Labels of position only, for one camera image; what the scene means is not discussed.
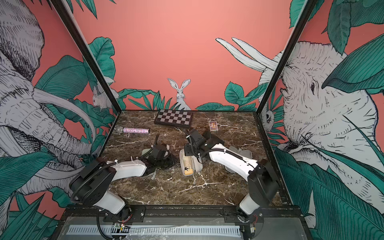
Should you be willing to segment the white umbrella case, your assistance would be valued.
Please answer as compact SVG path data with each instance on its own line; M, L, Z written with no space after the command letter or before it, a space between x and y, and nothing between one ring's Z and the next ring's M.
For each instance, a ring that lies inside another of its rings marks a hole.
M185 150L180 150L179 159L184 176L191 176L194 173L200 173L203 169L201 164L195 156L186 156Z

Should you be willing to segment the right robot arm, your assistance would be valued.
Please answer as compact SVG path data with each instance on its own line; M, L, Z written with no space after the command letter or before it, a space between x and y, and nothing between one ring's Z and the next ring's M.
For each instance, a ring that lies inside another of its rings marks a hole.
M248 183L249 193L236 208L236 218L242 223L252 223L259 208L267 208L280 189L280 181L272 164L254 160L225 147L224 141L209 131L200 134L196 129L183 130L188 143L187 156L197 160L207 158L241 176Z

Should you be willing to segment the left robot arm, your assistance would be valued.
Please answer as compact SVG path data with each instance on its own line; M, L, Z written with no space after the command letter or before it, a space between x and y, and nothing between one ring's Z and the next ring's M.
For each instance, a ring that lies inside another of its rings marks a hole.
M71 201L107 212L112 222L125 224L134 213L129 203L109 191L112 182L143 177L156 170L166 170L176 163L176 157L166 144L154 144L140 157L131 160L105 161L97 158L70 182Z

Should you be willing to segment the beige umbrella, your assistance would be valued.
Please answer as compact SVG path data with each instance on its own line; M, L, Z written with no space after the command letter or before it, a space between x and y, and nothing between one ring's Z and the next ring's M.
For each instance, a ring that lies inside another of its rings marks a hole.
M194 174L194 164L193 164L193 158L192 156L184 156L183 157L183 163L184 163L184 175L189 176Z

